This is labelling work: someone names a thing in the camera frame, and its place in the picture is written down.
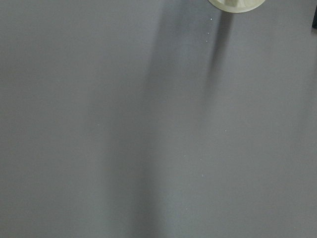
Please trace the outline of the wooden mug tree stand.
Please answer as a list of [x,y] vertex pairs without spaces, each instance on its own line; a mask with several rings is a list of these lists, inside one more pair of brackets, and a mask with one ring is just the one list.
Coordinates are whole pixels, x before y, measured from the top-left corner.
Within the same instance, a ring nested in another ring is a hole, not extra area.
[[244,13],[256,9],[265,0],[209,0],[216,8],[229,13]]

